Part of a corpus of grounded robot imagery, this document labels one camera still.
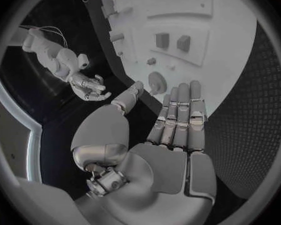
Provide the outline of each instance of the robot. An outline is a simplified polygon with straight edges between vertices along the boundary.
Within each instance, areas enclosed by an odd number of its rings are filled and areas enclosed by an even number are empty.
[[[9,45],[20,46],[27,53],[35,53],[39,63],[56,78],[69,83],[82,100],[103,101],[110,97],[110,92],[102,94],[106,88],[101,76],[96,74],[94,78],[88,78],[80,72],[89,64],[85,54],[76,56],[71,49],[48,40],[40,28],[28,30],[19,27]]]
[[[143,91],[137,81],[90,114],[73,137],[74,161],[90,173],[83,214],[102,225],[201,225],[217,192],[214,166],[204,152],[201,85],[172,88],[146,141],[129,150],[124,116]]]

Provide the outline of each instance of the robotic hand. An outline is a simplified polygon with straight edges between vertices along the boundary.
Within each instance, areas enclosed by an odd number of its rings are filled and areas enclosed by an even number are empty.
[[[110,92],[102,95],[105,86],[101,76],[88,78],[80,73],[80,70],[85,69],[89,64],[85,54],[77,57],[72,50],[46,39],[38,28],[29,30],[19,28],[10,45],[22,46],[25,52],[36,53],[39,63],[55,77],[69,82],[74,93],[82,100],[102,101],[111,95]]]
[[[129,125],[123,115],[142,92],[138,81],[90,114],[73,138],[75,163],[92,173],[87,216],[98,216],[92,213],[98,211],[95,205],[116,224],[202,225],[217,184],[213,163],[204,153],[207,116],[201,85],[192,81],[174,87],[164,97],[147,141],[128,151]],[[115,224],[104,219],[101,224]]]

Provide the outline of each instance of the wire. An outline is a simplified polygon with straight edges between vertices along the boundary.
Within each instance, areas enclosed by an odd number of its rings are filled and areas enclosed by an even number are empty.
[[[38,27],[38,26],[33,26],[33,25],[20,25],[20,27],[25,28],[25,29],[39,29],[39,30],[42,30],[42,31],[58,34],[63,39],[64,47],[66,49],[68,48],[68,42],[67,42],[63,32],[56,26],[41,26],[41,27]]]

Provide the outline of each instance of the perforated panel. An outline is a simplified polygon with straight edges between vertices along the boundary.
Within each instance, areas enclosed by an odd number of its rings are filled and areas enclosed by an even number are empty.
[[[249,198],[269,171],[281,141],[281,68],[258,24],[248,62],[206,123],[206,152],[216,174]]]

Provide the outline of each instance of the circular frame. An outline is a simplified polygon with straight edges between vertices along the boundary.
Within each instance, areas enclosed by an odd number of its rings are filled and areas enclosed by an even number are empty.
[[[7,44],[17,27],[41,0],[17,0],[0,23],[0,64]],[[242,0],[252,9],[268,35],[281,66],[281,20],[266,0]],[[273,199],[281,186],[281,144],[265,179],[255,193],[235,213],[220,225],[246,225],[251,223]],[[14,207],[33,224],[60,224],[58,217],[45,212],[21,188],[10,169],[0,144],[0,188]]]

